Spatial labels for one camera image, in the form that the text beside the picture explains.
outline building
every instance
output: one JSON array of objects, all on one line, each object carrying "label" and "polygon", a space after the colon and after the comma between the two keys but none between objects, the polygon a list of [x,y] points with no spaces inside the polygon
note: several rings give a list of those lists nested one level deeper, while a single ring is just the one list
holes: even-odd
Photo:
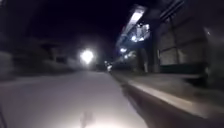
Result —
[{"label": "building", "polygon": [[[142,9],[142,17],[131,26],[130,22],[139,9]],[[139,70],[191,74],[204,72],[207,40],[188,4],[183,0],[173,0],[160,8],[147,10],[136,6],[133,10],[117,47],[126,48],[127,53],[136,52]]]}]

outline street light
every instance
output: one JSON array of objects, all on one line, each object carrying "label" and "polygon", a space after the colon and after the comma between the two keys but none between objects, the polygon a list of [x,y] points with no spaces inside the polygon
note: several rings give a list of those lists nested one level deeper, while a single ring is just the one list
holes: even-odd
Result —
[{"label": "street light", "polygon": [[120,52],[121,52],[121,53],[125,53],[126,51],[127,51],[126,48],[121,48],[121,49],[120,49]]},{"label": "street light", "polygon": [[80,59],[86,64],[89,65],[94,58],[94,53],[91,50],[85,50],[80,54]]},{"label": "street light", "polygon": [[128,55],[125,55],[125,56],[124,56],[124,59],[128,59]]},{"label": "street light", "polygon": [[139,41],[144,41],[144,38],[143,38],[143,37],[141,37],[141,38],[139,39]]},{"label": "street light", "polygon": [[131,37],[131,40],[132,40],[133,42],[137,42],[137,37],[136,37],[136,36],[132,36],[132,37]]}]

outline street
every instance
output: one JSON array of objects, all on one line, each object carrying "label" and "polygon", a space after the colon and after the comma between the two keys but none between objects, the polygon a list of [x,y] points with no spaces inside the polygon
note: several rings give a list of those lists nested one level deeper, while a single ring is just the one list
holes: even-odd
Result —
[{"label": "street", "polygon": [[7,128],[146,128],[106,73],[78,72],[1,83]]},{"label": "street", "polygon": [[103,72],[19,78],[1,83],[7,128],[216,128]]}]

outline wall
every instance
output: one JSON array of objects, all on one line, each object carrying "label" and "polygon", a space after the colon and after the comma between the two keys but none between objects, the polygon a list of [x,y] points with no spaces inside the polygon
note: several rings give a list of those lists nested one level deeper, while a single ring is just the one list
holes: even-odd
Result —
[{"label": "wall", "polygon": [[[186,70],[191,68],[192,72],[187,71],[188,73],[203,72],[203,68],[196,71],[193,67],[205,64],[207,40],[202,27],[191,14],[187,4],[174,11],[160,25],[158,33],[160,36],[157,45],[162,72],[167,72],[163,70],[164,67],[179,70],[175,67],[180,67],[180,65],[183,66],[182,68],[186,67]],[[186,73],[183,70],[173,72]]]},{"label": "wall", "polygon": [[0,80],[10,78],[12,71],[12,56],[6,52],[0,52]]}]

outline asphalt road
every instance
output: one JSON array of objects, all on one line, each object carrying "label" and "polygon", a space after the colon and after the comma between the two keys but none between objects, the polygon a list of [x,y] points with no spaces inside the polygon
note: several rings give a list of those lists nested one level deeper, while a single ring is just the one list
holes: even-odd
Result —
[{"label": "asphalt road", "polygon": [[0,104],[7,128],[147,127],[107,73],[78,72],[1,83]]},{"label": "asphalt road", "polygon": [[7,128],[221,128],[109,74],[78,72],[0,83]]}]

